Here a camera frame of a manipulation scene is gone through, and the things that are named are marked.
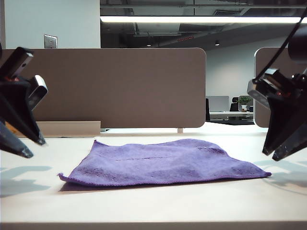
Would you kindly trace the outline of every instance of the desk divider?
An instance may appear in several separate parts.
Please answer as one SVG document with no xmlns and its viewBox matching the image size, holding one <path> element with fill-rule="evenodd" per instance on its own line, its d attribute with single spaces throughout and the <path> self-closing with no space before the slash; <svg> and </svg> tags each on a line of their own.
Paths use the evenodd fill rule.
<svg viewBox="0 0 307 230">
<path fill-rule="evenodd" d="M 13 50 L 4 50 L 1 63 Z M 206 55 L 200 48 L 33 49 L 22 72 L 44 78 L 37 121 L 101 121 L 101 128 L 200 127 Z"/>
</svg>

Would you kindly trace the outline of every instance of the office chair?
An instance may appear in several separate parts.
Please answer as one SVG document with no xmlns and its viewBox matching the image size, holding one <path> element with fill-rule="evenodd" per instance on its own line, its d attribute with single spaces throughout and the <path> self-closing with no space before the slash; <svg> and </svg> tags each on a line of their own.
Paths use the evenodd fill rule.
<svg viewBox="0 0 307 230">
<path fill-rule="evenodd" d="M 239 111 L 239 98 L 238 97 L 233 97 L 232 102 L 230 105 L 230 112 L 238 112 Z"/>
<path fill-rule="evenodd" d="M 208 98 L 206 98 L 206 121 L 210 121 L 209 99 Z"/>
</svg>

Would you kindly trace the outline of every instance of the table surface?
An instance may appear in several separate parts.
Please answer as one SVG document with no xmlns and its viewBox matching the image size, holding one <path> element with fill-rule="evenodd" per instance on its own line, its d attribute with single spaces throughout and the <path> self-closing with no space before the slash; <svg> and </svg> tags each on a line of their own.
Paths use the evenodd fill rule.
<svg viewBox="0 0 307 230">
<path fill-rule="evenodd" d="M 211 115 L 253 115 L 253 112 L 229 112 L 229 111 L 223 111 L 223 112 L 209 112 Z"/>
<path fill-rule="evenodd" d="M 95 138 L 47 138 L 24 159 L 1 152 L 1 229 L 306 229 L 307 150 L 275 162 L 261 153 L 267 129 L 205 123 L 200 128 L 111 129 Z M 65 191 L 93 140 L 108 145 L 194 138 L 218 144 L 272 176 L 213 183 Z"/>
</svg>

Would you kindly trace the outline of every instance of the white wall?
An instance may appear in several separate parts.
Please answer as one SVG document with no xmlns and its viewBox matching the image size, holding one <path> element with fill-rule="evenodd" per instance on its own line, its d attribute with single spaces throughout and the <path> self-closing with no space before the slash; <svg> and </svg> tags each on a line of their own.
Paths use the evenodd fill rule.
<svg viewBox="0 0 307 230">
<path fill-rule="evenodd" d="M 58 48 L 100 48 L 99 0 L 5 0 L 6 48 L 44 48 L 44 34 Z"/>
<path fill-rule="evenodd" d="M 254 54 L 262 47 L 281 46 L 280 37 L 206 51 L 206 95 L 233 97 L 247 95 L 248 81 L 254 78 Z"/>
</svg>

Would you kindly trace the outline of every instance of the microfiber cloth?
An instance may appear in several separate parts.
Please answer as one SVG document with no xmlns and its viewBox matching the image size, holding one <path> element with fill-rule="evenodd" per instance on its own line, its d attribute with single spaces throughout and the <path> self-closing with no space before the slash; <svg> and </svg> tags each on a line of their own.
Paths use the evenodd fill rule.
<svg viewBox="0 0 307 230">
<path fill-rule="evenodd" d="M 181 139 L 161 144 L 108 146 L 94 141 L 90 153 L 61 180 L 87 186 L 173 184 L 270 176 L 256 165 L 231 158 L 216 144 Z"/>
</svg>

